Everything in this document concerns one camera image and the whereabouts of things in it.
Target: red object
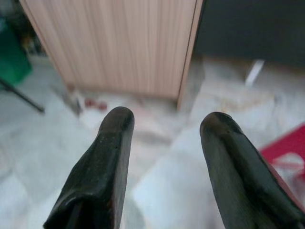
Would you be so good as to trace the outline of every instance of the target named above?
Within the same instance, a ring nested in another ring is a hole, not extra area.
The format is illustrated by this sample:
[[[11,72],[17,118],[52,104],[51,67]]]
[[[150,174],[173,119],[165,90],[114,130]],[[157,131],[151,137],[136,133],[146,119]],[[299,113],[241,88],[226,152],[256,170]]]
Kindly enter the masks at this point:
[[[260,150],[263,157],[270,164],[277,164],[282,168],[297,168],[298,164],[287,163],[279,164],[275,160],[287,153],[296,153],[298,154],[303,161],[305,162],[305,125],[300,126],[294,131],[288,133],[287,135],[279,138],[274,143],[266,146]],[[305,171],[300,175],[305,180]]]
[[[85,99],[85,107],[93,107],[101,111],[107,110],[107,104],[105,102],[97,102],[93,99]]]

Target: green container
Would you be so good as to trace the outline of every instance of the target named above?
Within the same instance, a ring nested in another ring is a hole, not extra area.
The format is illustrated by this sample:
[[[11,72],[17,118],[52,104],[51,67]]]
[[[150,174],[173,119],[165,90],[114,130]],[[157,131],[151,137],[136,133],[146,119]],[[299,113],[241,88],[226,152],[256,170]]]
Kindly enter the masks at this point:
[[[0,19],[0,78],[10,84],[23,80],[31,65],[11,29]]]

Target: floor tile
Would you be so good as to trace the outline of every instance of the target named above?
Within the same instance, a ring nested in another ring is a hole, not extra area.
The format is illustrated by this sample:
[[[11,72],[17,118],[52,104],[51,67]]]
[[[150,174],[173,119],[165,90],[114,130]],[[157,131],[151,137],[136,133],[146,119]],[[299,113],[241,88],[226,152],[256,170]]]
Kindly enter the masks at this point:
[[[177,106],[173,101],[154,98],[138,98],[137,102],[149,112],[150,115],[154,116],[156,122],[166,130],[167,136],[171,139],[174,139],[186,125],[189,111],[178,111]]]
[[[190,115],[200,123],[211,111],[229,114],[240,126],[263,130],[273,118],[275,96],[230,81],[205,80]]]
[[[31,206],[25,188],[14,173],[0,183],[0,228],[15,228],[19,217]]]
[[[1,141],[18,177],[37,202],[63,185],[94,138],[66,111],[28,123]]]
[[[4,148],[0,144],[0,182],[11,171],[10,162],[4,153]]]
[[[12,93],[0,94],[0,136],[9,134],[29,121],[43,120],[46,116],[52,116],[67,109],[64,102],[51,88],[33,88],[25,94],[34,102],[45,108],[45,114],[41,114]]]
[[[305,107],[301,105],[304,98],[305,93],[303,96],[287,95],[278,102],[275,117],[281,133],[291,131],[305,121]]]
[[[140,209],[129,196],[124,200],[120,229],[147,229]]]
[[[137,181],[167,152],[170,146],[169,143],[154,141],[153,136],[148,139],[151,141],[143,141],[137,136],[132,139],[128,176],[132,176]]]
[[[221,224],[206,164],[170,152],[135,187],[132,196],[153,228],[210,228]]]
[[[136,101],[126,103],[124,106],[129,108],[134,115],[134,132],[139,136],[151,135],[159,137],[162,141],[171,140],[171,130],[168,126],[162,125],[159,118],[144,106]]]
[[[27,214],[22,218],[22,228],[24,229],[42,229],[44,222],[47,220],[58,196],[60,190],[56,190],[49,195],[40,204],[35,205]]]
[[[194,160],[204,163],[199,128],[199,125],[190,125],[184,128],[172,142],[171,150],[182,151]]]

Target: wood grain panel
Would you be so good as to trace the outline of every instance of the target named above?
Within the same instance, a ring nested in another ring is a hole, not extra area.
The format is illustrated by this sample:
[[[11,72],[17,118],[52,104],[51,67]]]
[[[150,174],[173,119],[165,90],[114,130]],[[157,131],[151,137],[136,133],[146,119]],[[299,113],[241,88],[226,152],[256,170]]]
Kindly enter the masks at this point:
[[[64,81],[178,98],[196,0],[21,0]]]

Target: white tile floor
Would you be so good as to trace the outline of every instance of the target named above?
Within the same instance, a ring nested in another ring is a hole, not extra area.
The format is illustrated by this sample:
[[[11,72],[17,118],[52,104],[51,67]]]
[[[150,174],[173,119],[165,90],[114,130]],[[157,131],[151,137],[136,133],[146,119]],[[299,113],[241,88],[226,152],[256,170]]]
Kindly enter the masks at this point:
[[[258,148],[305,120],[305,70],[267,64],[247,88],[248,66],[194,59],[179,112],[166,100],[95,94],[108,109],[123,105],[135,115],[122,228],[223,228],[200,145],[202,119],[229,113]],[[35,66],[18,88],[46,114],[0,92],[0,228],[38,229],[109,110],[77,117],[54,92],[64,87],[51,67]]]

